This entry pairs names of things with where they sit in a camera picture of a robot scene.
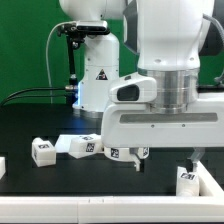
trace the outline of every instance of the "white cube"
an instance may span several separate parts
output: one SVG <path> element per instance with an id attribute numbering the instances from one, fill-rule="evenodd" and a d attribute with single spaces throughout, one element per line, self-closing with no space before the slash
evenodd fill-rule
<path id="1" fill-rule="evenodd" d="M 76 159 L 101 152 L 101 136 L 96 134 L 77 136 L 71 140 L 69 154 Z"/>
<path id="2" fill-rule="evenodd" d="M 56 164 L 56 149 L 49 141 L 34 139 L 32 158 L 38 167 L 54 165 Z"/>
<path id="3" fill-rule="evenodd" d="M 5 174 L 5 157 L 0 157 L 0 179 Z"/>

